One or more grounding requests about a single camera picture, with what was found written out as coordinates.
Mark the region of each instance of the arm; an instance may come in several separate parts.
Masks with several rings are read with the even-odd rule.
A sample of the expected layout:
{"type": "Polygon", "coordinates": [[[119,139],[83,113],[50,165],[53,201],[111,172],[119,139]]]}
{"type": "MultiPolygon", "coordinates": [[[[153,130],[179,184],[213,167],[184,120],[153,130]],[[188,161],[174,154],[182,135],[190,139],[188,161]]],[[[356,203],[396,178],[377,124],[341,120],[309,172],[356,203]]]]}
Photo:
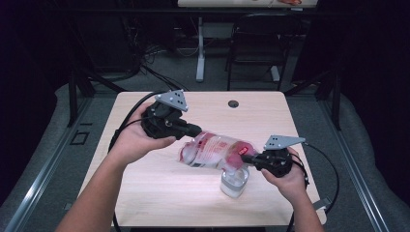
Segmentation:
{"type": "MultiPolygon", "coordinates": [[[[297,155],[292,148],[289,153],[297,155]]],[[[304,173],[300,167],[293,165],[290,172],[284,177],[277,178],[266,169],[262,169],[266,180],[277,186],[280,193],[292,204],[295,215],[295,231],[324,231],[319,217],[311,204],[305,189],[304,173]]]]}
{"type": "MultiPolygon", "coordinates": [[[[140,119],[149,104],[136,109],[130,122],[140,119]]],[[[148,137],[140,123],[126,127],[104,158],[90,182],[64,216],[57,231],[109,231],[123,173],[128,164],[148,152],[171,145],[175,137],[148,137]]]]}

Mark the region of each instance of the transparent plastic packaging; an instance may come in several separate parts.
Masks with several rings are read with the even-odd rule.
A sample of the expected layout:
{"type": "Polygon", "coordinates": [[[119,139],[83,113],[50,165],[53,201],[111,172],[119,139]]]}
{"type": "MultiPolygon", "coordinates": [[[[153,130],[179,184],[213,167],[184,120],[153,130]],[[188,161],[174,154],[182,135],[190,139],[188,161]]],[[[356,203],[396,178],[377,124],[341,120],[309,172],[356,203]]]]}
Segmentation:
{"type": "Polygon", "coordinates": [[[241,156],[257,153],[246,141],[203,131],[181,149],[180,162],[192,167],[223,170],[220,189],[236,198],[244,191],[249,178],[248,166],[241,156]]]}

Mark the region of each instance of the person's left hand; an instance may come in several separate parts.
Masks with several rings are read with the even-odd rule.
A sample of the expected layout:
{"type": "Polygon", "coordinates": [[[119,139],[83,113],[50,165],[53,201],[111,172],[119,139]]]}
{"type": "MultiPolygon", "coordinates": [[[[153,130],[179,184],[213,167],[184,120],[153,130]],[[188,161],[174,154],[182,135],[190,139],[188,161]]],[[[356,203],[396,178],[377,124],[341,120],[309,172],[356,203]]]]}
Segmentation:
{"type": "MultiPolygon", "coordinates": [[[[129,122],[141,119],[141,114],[150,105],[151,103],[143,103],[139,106],[129,119],[129,122]]],[[[141,159],[152,150],[171,145],[175,140],[174,136],[158,139],[147,136],[141,127],[141,122],[138,121],[128,125],[121,131],[108,155],[115,156],[117,161],[120,161],[123,165],[128,165],[141,159]]]]}

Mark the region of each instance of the light wood tabletop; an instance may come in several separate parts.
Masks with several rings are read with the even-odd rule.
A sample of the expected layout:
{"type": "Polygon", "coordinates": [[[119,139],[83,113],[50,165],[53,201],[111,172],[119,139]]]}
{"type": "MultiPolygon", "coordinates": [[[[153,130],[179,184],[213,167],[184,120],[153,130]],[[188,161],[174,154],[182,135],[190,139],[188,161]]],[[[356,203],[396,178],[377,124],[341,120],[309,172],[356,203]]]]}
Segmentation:
{"type": "MultiPolygon", "coordinates": [[[[108,145],[132,107],[148,93],[118,95],[81,190],[106,156],[108,145]]],[[[182,119],[204,131],[250,142],[259,151],[271,134],[298,136],[286,99],[281,92],[186,92],[188,112],[182,119]],[[232,108],[229,101],[237,101],[232,108]]],[[[289,202],[250,167],[242,195],[230,198],[220,190],[222,171],[195,168],[178,161],[179,151],[190,137],[150,152],[130,164],[124,174],[115,209],[121,226],[218,227],[286,225],[292,215],[289,202]]],[[[319,200],[316,185],[301,144],[292,146],[306,165],[312,202],[319,200]]],[[[317,211],[322,223],[323,210],[317,211]]]]}
{"type": "Polygon", "coordinates": [[[187,8],[315,8],[317,0],[302,0],[297,6],[279,0],[178,0],[179,7],[187,8]]]}

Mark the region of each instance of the person's right hand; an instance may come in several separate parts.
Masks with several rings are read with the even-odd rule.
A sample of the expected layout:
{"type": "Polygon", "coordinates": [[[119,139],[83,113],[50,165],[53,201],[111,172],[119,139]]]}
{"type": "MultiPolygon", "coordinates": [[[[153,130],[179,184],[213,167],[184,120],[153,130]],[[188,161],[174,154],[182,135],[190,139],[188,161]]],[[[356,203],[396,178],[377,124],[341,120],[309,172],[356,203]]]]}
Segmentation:
{"type": "MultiPolygon", "coordinates": [[[[299,156],[298,153],[288,147],[287,150],[290,154],[294,154],[299,156]]],[[[297,166],[296,164],[292,164],[292,168],[288,174],[283,177],[276,177],[271,172],[266,169],[261,170],[265,179],[278,187],[280,193],[293,205],[298,199],[302,196],[306,196],[306,188],[305,188],[305,177],[304,172],[302,169],[297,166]]]]}

